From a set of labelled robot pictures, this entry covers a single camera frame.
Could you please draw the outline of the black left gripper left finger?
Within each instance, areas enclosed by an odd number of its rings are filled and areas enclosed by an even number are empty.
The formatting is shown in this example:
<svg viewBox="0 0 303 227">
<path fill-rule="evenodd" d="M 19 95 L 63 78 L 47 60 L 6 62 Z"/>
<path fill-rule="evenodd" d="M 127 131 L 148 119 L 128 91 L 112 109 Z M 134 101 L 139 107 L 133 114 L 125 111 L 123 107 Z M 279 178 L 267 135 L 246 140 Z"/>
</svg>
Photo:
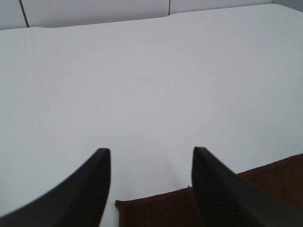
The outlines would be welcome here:
<svg viewBox="0 0 303 227">
<path fill-rule="evenodd" d="M 111 154 L 99 148 L 59 185 L 0 218 L 2 227 L 98 227 L 111 183 Z"/>
</svg>

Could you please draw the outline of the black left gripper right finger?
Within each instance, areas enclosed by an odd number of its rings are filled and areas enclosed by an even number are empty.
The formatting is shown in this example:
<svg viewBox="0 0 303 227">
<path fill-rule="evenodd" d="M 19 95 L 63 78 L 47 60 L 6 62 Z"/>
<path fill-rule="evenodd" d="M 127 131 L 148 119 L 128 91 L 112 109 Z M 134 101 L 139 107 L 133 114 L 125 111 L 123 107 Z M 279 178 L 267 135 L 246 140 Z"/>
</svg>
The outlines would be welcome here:
<svg viewBox="0 0 303 227">
<path fill-rule="evenodd" d="M 206 227 L 301 227 L 302 211 L 241 179 L 207 148 L 195 147 L 191 181 Z"/>
</svg>

